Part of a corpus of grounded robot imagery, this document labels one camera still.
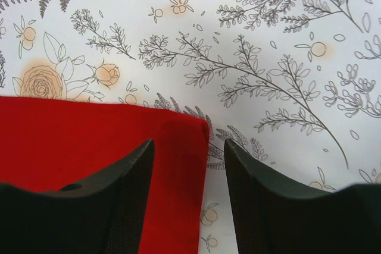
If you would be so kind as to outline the red t-shirt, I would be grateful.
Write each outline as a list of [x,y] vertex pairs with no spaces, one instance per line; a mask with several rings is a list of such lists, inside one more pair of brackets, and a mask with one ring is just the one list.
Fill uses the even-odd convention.
[[1,98],[1,180],[58,190],[147,139],[155,159],[140,253],[197,253],[210,129],[167,109]]

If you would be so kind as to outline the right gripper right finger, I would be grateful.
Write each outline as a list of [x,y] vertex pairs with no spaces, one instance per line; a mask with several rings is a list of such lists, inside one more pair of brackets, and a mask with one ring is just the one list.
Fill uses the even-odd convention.
[[224,143],[239,253],[379,253],[380,185],[333,193],[299,183]]

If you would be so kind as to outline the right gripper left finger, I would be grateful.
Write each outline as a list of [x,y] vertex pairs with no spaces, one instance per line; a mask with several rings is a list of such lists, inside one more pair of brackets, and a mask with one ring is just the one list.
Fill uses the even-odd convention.
[[2,253],[138,253],[155,147],[57,191],[1,184]]

